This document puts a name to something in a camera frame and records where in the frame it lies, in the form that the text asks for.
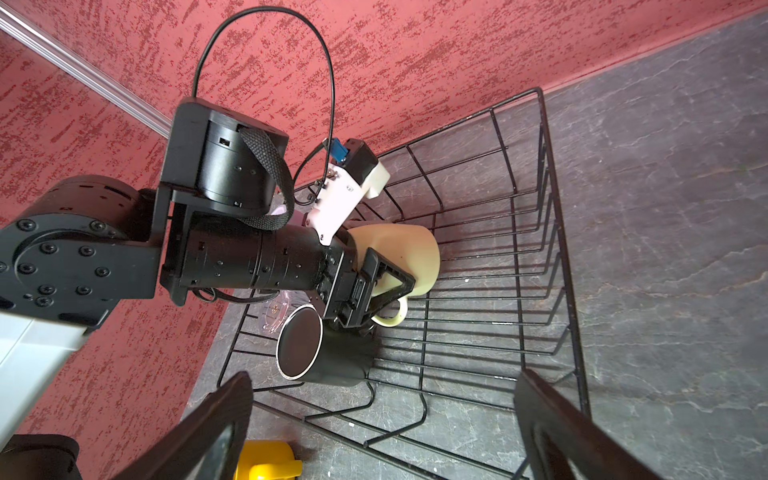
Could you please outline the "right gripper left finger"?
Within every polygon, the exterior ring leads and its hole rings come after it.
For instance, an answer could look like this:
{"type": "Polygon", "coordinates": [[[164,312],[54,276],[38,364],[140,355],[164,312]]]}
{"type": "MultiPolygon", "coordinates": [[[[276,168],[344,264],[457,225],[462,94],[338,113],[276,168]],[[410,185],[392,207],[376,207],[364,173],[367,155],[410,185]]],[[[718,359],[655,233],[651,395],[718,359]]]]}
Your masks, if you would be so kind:
{"type": "Polygon", "coordinates": [[[157,444],[116,475],[118,479],[232,479],[252,411],[249,374],[233,375],[157,444]]]}

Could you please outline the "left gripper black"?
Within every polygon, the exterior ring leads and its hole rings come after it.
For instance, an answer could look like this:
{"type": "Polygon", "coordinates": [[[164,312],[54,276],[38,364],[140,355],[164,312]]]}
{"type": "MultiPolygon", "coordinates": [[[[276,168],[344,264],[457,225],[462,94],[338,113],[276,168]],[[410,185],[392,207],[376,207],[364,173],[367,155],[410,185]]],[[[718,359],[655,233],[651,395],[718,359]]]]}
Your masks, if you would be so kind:
{"type": "Polygon", "coordinates": [[[322,317],[345,328],[400,324],[415,278],[373,248],[359,268],[359,254],[348,231],[325,246],[309,227],[265,231],[236,218],[193,215],[171,227],[160,284],[179,306],[191,290],[314,291],[322,317]]]}

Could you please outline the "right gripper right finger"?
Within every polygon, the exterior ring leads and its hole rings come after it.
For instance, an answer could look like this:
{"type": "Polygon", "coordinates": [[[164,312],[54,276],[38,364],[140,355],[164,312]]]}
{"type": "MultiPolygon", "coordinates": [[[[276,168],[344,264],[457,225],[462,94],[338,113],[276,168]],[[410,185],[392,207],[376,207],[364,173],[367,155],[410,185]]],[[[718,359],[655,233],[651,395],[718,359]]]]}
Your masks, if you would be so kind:
{"type": "Polygon", "coordinates": [[[535,479],[658,477],[530,369],[518,377],[514,408],[535,479]]]}

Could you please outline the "cream mug green handle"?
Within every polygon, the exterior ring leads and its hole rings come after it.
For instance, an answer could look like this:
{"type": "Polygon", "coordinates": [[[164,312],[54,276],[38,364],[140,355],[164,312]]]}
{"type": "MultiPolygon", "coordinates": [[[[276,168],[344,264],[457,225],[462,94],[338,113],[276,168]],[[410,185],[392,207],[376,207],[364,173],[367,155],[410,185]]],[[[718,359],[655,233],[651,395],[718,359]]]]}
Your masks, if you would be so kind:
{"type": "Polygon", "coordinates": [[[372,318],[382,327],[398,326],[407,316],[408,299],[426,294],[437,281],[441,263],[437,240],[426,227],[410,224],[366,224],[351,228],[348,233],[357,248],[359,268],[363,266],[367,250],[373,248],[414,278],[413,289],[397,299],[398,312],[393,317],[374,315],[372,318]]]}

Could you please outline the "black mug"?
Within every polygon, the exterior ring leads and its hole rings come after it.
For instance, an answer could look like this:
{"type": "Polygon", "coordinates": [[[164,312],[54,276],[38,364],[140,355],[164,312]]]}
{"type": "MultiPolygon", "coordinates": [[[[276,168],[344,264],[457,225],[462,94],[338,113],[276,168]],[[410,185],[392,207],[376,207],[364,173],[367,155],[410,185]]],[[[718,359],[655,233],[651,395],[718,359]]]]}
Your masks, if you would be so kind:
{"type": "Polygon", "coordinates": [[[275,358],[286,380],[352,387],[367,379],[376,350],[373,337],[335,330],[307,304],[285,321],[275,358]]]}

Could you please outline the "clear glass tumbler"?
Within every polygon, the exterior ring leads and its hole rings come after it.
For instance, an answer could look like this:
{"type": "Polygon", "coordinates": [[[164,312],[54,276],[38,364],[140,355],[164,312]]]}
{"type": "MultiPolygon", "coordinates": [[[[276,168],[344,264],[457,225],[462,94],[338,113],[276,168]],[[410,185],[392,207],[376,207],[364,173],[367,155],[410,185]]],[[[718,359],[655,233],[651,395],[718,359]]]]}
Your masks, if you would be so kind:
{"type": "Polygon", "coordinates": [[[268,302],[260,316],[260,332],[267,335],[278,334],[290,314],[301,304],[300,294],[294,291],[281,291],[268,302]]]}

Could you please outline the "lavender plastic cup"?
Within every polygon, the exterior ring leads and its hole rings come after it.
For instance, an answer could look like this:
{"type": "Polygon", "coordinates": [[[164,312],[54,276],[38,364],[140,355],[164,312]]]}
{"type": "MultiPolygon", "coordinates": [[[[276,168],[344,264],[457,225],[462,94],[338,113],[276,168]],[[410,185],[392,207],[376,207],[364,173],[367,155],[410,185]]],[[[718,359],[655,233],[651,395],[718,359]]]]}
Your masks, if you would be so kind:
{"type": "Polygon", "coordinates": [[[281,205],[277,206],[275,209],[273,209],[270,212],[270,215],[271,216],[281,216],[281,215],[286,214],[287,212],[288,212],[287,206],[285,204],[281,204],[281,205]]]}

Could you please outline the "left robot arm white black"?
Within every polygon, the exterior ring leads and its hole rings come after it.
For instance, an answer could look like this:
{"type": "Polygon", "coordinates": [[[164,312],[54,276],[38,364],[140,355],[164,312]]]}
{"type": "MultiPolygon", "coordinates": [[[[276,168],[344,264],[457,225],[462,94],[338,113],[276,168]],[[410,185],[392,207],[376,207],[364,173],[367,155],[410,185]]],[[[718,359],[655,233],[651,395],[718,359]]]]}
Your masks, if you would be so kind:
{"type": "Polygon", "coordinates": [[[263,302],[305,291],[323,319],[357,328],[415,279],[352,237],[291,221],[287,135],[187,98],[159,185],[105,176],[59,182],[1,232],[1,438],[8,441],[70,356],[119,302],[158,287],[176,305],[263,302]]]}

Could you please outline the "yellow mug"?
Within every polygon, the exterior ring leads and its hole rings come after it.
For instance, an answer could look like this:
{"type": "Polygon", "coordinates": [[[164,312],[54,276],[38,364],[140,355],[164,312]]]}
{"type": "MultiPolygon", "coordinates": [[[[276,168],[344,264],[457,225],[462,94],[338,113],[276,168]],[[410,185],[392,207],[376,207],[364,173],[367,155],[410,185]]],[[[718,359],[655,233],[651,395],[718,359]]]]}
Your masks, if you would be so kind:
{"type": "Polygon", "coordinates": [[[235,480],[296,479],[303,463],[284,441],[246,440],[237,463],[235,480]]]}

